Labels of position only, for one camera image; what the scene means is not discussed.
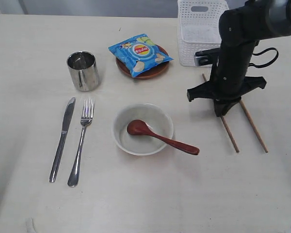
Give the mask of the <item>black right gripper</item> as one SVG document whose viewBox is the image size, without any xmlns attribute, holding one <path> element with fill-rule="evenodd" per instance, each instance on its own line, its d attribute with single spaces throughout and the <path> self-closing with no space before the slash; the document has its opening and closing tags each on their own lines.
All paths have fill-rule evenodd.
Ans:
<svg viewBox="0 0 291 233">
<path fill-rule="evenodd" d="M 256 43 L 251 41 L 232 47 L 222 42 L 210 80 L 188 89 L 188 101 L 196 98 L 213 99 L 214 112 L 221 117 L 240 102 L 240 96 L 258 87 L 264 89 L 266 81 L 263 77 L 246 76 Z"/>
</svg>

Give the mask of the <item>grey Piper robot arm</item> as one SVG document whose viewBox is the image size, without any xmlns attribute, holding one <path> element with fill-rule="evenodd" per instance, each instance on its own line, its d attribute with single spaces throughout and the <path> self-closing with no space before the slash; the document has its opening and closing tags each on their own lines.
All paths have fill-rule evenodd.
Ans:
<svg viewBox="0 0 291 233">
<path fill-rule="evenodd" d="M 218 48 L 195 53 L 197 66 L 211 65 L 210 79 L 187 90 L 189 101 L 213 100 L 217 117 L 226 115 L 246 93 L 265 88 L 262 76 L 246 73 L 249 67 L 264 68 L 279 57 L 262 65 L 250 62 L 261 40 L 291 36 L 291 0 L 248 0 L 242 7 L 226 10 L 219 19 L 219 35 Z"/>
</svg>

